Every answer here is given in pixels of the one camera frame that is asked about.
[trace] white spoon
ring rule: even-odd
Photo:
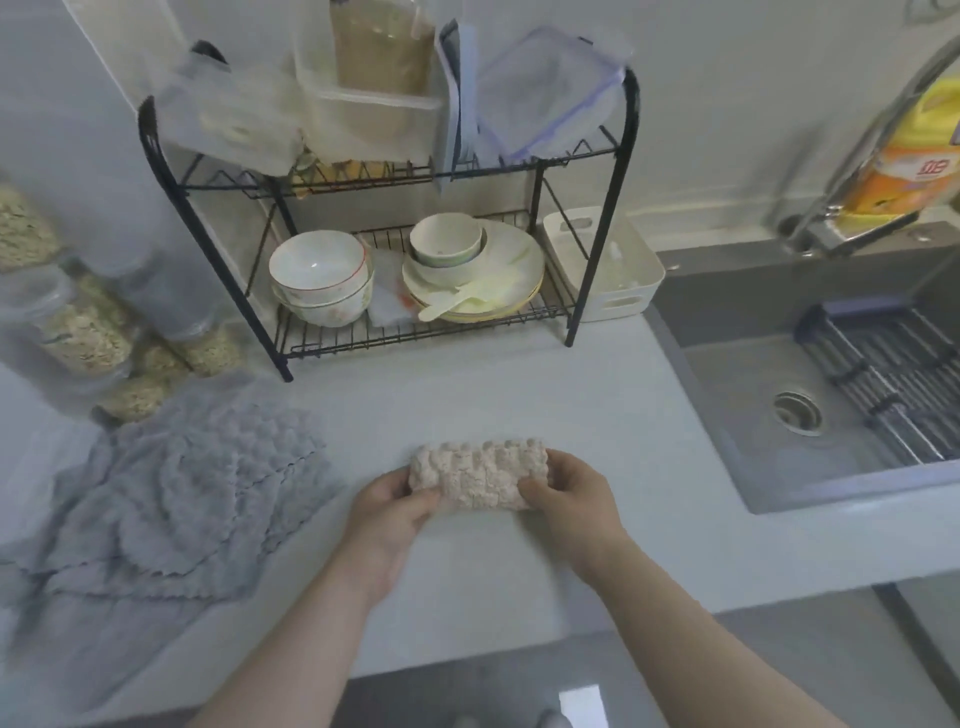
[[[429,323],[443,316],[451,308],[467,299],[480,299],[480,301],[495,301],[503,295],[503,292],[513,286],[520,279],[520,272],[515,267],[504,268],[493,276],[484,276],[481,279],[472,280],[465,285],[460,286],[456,293],[451,293],[432,303],[420,312],[420,320]]]

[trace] person's left hand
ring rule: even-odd
[[[390,593],[411,544],[440,505],[439,489],[407,495],[408,474],[407,468],[385,473],[357,494],[337,546],[336,558],[367,592],[371,607]]]

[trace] small bowl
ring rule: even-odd
[[[490,241],[487,238],[487,232],[484,231],[484,239],[480,246],[480,252],[473,260],[468,260],[466,263],[454,265],[449,268],[431,268],[428,265],[419,263],[416,258],[410,256],[410,266],[424,282],[440,288],[459,288],[487,273],[490,268],[490,259]]]
[[[354,291],[346,298],[334,303],[324,305],[303,306],[294,303],[287,303],[274,286],[274,294],[280,299],[291,312],[307,324],[315,324],[319,327],[340,328],[352,324],[363,316],[373,297],[373,270],[367,282],[364,283],[358,291]]]
[[[412,258],[428,268],[452,268],[480,254],[483,226],[463,212],[441,212],[410,231]]]
[[[270,278],[285,303],[317,306],[336,303],[366,283],[367,248],[340,231],[294,235],[270,256]]]

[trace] yellow packaging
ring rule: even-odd
[[[878,223],[937,202],[960,172],[960,76],[940,79],[907,114],[844,203],[844,217]]]

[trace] yellow-rimmed plate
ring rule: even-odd
[[[441,316],[444,321],[475,324],[509,316],[528,304],[543,283],[543,250],[536,240],[513,225],[494,220],[480,222],[487,230],[487,244],[490,246],[490,263],[485,275],[495,275],[497,268],[513,266],[519,276],[497,301],[469,299]],[[408,261],[409,258],[404,259],[403,283],[417,303],[427,306],[431,300],[449,293],[423,280]]]

